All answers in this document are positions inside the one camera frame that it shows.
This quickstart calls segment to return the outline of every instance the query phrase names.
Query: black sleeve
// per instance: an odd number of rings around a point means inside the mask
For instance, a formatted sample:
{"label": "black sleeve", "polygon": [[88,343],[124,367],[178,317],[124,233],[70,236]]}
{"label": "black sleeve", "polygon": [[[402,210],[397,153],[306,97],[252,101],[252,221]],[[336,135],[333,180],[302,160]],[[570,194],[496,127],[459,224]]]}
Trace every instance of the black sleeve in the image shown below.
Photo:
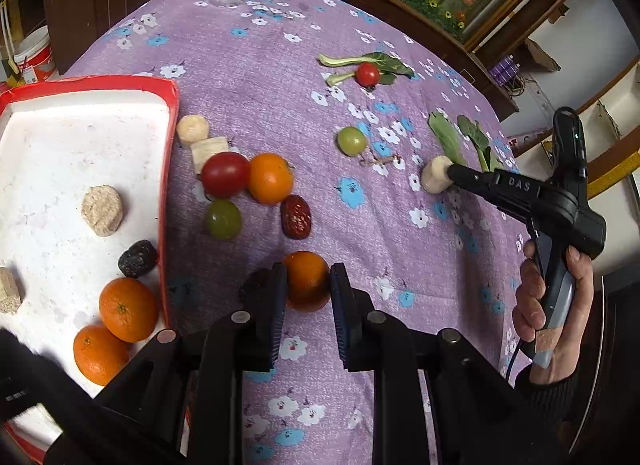
{"label": "black sleeve", "polygon": [[531,366],[524,368],[517,376],[515,389],[528,402],[537,413],[554,431],[569,411],[574,399],[575,388],[578,382],[578,370],[560,382],[549,385],[538,385],[529,382]]}

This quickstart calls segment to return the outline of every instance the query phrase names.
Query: red tomato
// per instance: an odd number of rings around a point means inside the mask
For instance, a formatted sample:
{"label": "red tomato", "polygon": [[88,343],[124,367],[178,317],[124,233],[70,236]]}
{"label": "red tomato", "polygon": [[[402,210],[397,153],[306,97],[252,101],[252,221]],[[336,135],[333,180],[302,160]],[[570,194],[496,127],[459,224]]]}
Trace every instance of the red tomato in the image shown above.
{"label": "red tomato", "polygon": [[356,81],[360,86],[369,88],[380,82],[380,71],[370,62],[363,62],[356,70]]}
{"label": "red tomato", "polygon": [[249,172],[249,160],[239,153],[224,152],[207,160],[200,180],[206,194],[228,200],[247,186]]}

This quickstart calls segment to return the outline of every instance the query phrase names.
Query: hand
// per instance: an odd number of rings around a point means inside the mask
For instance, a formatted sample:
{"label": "hand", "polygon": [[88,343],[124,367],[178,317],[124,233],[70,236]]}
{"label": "hand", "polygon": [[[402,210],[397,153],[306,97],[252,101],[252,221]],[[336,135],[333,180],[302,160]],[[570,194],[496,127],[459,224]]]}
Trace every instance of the hand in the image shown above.
{"label": "hand", "polygon": [[[520,266],[522,284],[516,290],[516,307],[513,309],[513,326],[525,342],[532,342],[536,330],[546,322],[540,299],[545,295],[545,282],[532,257],[535,245],[529,240],[524,245],[526,261]],[[547,369],[531,366],[529,381],[532,384],[552,384],[570,376],[578,365],[580,343],[587,326],[593,301],[593,267],[591,258],[574,247],[566,251],[566,265],[575,278],[574,300],[564,322],[558,345],[554,349]]]}

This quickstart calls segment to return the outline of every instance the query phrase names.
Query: black device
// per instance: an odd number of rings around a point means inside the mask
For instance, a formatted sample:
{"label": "black device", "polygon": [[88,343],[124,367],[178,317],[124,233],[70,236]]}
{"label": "black device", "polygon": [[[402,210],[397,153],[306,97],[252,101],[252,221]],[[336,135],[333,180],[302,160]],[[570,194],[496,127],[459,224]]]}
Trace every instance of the black device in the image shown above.
{"label": "black device", "polygon": [[447,174],[455,185],[481,196],[523,222],[536,245],[536,264],[545,280],[541,301],[546,323],[522,352],[546,368],[562,333],[574,296],[575,280],[567,271],[569,245],[596,258],[604,249],[607,224],[587,200],[587,161],[580,117],[571,108],[554,114],[554,172],[547,182],[497,169],[478,172],[454,164]]}
{"label": "black device", "polygon": [[[345,369],[374,371],[374,464],[428,463],[420,372],[439,463],[564,461],[549,429],[458,331],[422,333],[375,310],[368,293],[351,288],[342,263],[331,268],[330,288]],[[286,289],[286,269],[276,264],[266,285],[243,293],[244,310],[185,337],[159,332],[95,400],[55,363],[0,330],[0,421],[43,403],[63,429],[44,465],[242,464],[242,371],[273,366]],[[178,449],[196,370],[184,457]]]}

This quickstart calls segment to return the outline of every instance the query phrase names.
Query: purple tablecloth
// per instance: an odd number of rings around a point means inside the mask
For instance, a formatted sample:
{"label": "purple tablecloth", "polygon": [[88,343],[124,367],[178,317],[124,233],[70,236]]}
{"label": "purple tablecloth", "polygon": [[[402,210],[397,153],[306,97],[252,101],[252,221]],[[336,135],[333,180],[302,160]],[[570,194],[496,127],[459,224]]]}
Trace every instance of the purple tablecloth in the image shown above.
{"label": "purple tablecloth", "polygon": [[[323,77],[333,70],[318,64],[318,54],[374,50],[401,58],[416,75],[372,94],[353,80],[327,88]],[[420,188],[423,162],[442,153],[428,113],[479,121],[505,164],[514,159],[487,100],[445,62],[339,0],[246,0],[236,8],[153,0],[67,75],[107,73],[173,78],[182,115],[206,116],[211,135],[225,135],[246,156],[282,155],[295,168],[295,193],[312,210],[311,236],[293,241],[282,233],[278,207],[239,196],[241,235],[215,241],[202,226],[207,201],[190,152],[176,145],[166,225],[172,325],[183,333],[207,327],[240,306],[238,288],[251,271],[309,250],[330,265],[343,261],[375,307],[422,331],[457,328],[504,373],[516,345],[510,312],[526,231],[473,195]],[[347,125],[396,161],[364,167],[342,155],[334,138]],[[473,146],[460,141],[478,168]],[[372,399],[371,374],[342,369],[331,305],[314,314],[287,310],[276,369],[245,378],[246,459],[370,463]]]}

